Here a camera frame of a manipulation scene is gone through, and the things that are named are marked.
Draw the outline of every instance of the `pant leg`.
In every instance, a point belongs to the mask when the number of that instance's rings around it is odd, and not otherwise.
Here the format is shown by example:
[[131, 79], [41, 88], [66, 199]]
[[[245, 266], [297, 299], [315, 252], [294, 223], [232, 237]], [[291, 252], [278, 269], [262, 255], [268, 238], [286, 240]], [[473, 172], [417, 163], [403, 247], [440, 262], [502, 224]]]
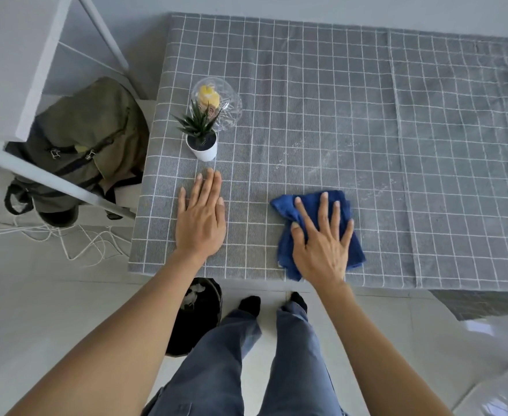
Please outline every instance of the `pant leg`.
[[320, 343], [295, 302], [277, 310], [277, 351], [260, 416], [342, 415]]
[[148, 415], [242, 416], [242, 358], [261, 334], [252, 314], [231, 311], [188, 354]]

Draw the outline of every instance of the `blue towel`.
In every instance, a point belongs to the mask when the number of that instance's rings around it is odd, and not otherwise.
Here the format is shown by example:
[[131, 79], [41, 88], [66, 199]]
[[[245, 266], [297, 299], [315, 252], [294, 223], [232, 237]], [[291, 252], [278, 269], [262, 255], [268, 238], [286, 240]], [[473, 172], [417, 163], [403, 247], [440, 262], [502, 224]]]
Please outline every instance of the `blue towel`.
[[[287, 277], [293, 280], [300, 280], [302, 278], [299, 269], [296, 268], [294, 261], [292, 260], [292, 249], [294, 246], [294, 242], [291, 235], [291, 223], [297, 222], [302, 230], [304, 231], [304, 235], [306, 237], [306, 227], [304, 226], [304, 221], [300, 216], [299, 211], [294, 206], [295, 197], [300, 197], [302, 200], [302, 204], [306, 211], [308, 212], [308, 216], [316, 225], [318, 230], [320, 229], [320, 225], [318, 224], [318, 209], [320, 208], [320, 196], [323, 191], [315, 192], [313, 194], [306, 194], [303, 196], [290, 196], [283, 195], [278, 198], [274, 198], [270, 204], [278, 211], [278, 213], [287, 219], [285, 223], [285, 230], [283, 231], [283, 235], [281, 235], [281, 239], [279, 240], [279, 246], [277, 248], [277, 261], [279, 265], [287, 270]], [[337, 200], [341, 202], [341, 224], [339, 226], [339, 234], [341, 237], [343, 236], [345, 230], [347, 229], [347, 222], [351, 217], [351, 204], [344, 197], [344, 193], [339, 190], [328, 191], [329, 193], [329, 219], [331, 219], [331, 215], [333, 213], [333, 203]], [[348, 263], [347, 269], [359, 267], [362, 263], [366, 261], [366, 256], [364, 252], [361, 250], [360, 242], [356, 237], [356, 234], [352, 234], [351, 244], [348, 248]]]

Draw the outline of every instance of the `hand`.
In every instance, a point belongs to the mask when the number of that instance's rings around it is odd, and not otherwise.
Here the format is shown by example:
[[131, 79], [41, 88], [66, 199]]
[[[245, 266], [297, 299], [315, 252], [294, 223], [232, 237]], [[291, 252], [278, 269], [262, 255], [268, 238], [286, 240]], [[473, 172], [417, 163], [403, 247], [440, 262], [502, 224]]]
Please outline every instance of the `hand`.
[[339, 223], [341, 221], [341, 204], [336, 201], [333, 205], [331, 225], [329, 225], [328, 194], [324, 192], [320, 198], [318, 222], [320, 231], [306, 213], [300, 197], [294, 199], [294, 205], [300, 212], [308, 233], [308, 242], [305, 242], [304, 232], [296, 222], [291, 225], [294, 239], [292, 258], [301, 275], [316, 289], [328, 286], [330, 283], [343, 282], [344, 272], [347, 269], [348, 246], [351, 243], [354, 231], [354, 220], [350, 219], [342, 239], [339, 238]]
[[185, 256], [198, 257], [204, 262], [221, 248], [225, 239], [225, 205], [220, 197], [221, 174], [208, 169], [202, 184], [202, 174], [198, 174], [192, 193], [185, 204], [186, 191], [179, 191], [177, 209], [176, 251]]

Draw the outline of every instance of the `yellow object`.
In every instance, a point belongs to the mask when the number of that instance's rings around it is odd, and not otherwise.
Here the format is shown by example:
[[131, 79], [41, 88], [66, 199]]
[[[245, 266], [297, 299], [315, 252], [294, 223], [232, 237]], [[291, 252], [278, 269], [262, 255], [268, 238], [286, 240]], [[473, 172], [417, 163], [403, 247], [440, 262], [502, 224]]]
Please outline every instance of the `yellow object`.
[[200, 86], [200, 90], [198, 91], [198, 101], [204, 106], [210, 104], [217, 109], [220, 104], [220, 96], [211, 86], [203, 85]]

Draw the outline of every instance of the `finger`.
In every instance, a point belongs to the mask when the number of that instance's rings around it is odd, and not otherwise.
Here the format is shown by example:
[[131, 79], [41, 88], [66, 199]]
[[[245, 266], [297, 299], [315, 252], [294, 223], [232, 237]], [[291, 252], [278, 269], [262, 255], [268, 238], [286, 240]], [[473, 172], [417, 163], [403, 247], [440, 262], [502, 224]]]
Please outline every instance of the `finger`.
[[341, 202], [333, 203], [333, 214], [331, 215], [331, 235], [339, 240], [339, 224], [341, 223]]
[[347, 230], [344, 232], [344, 235], [341, 239], [341, 244], [343, 247], [347, 248], [351, 244], [352, 234], [355, 231], [355, 222], [353, 219], [350, 219], [347, 224]]
[[185, 196], [186, 190], [184, 187], [181, 187], [181, 189], [179, 190], [179, 203], [177, 205], [177, 216], [179, 216], [183, 211], [186, 210]]
[[204, 181], [204, 185], [202, 185], [202, 191], [200, 191], [200, 196], [198, 197], [199, 206], [205, 206], [208, 202], [209, 192], [212, 190], [213, 182], [214, 170], [212, 168], [208, 168], [208, 175], [206, 175], [206, 180]]
[[219, 197], [216, 200], [216, 221], [218, 227], [225, 226], [225, 203], [223, 203], [223, 197]]
[[297, 222], [292, 222], [291, 235], [294, 241], [295, 248], [306, 248], [306, 240], [304, 238], [304, 231]]
[[329, 229], [329, 194], [327, 191], [320, 196], [320, 209], [318, 210], [318, 222], [320, 224], [320, 232], [326, 235], [330, 234]]
[[317, 232], [316, 227], [314, 226], [314, 222], [312, 222], [312, 219], [310, 219], [310, 216], [308, 216], [308, 213], [306, 212], [306, 209], [304, 208], [304, 204], [302, 204], [302, 200], [300, 197], [296, 197], [294, 199], [294, 206], [299, 211], [300, 215], [302, 216], [302, 219], [304, 220], [304, 226], [306, 226], [306, 232]]
[[221, 192], [221, 173], [216, 171], [214, 174], [214, 182], [212, 183], [212, 190], [209, 192], [208, 206], [214, 207], [217, 200], [219, 200]]
[[194, 181], [194, 186], [192, 187], [192, 191], [190, 193], [190, 200], [188, 201], [188, 208], [192, 208], [198, 202], [198, 195], [200, 194], [200, 188], [202, 187], [202, 174], [196, 175], [196, 180]]

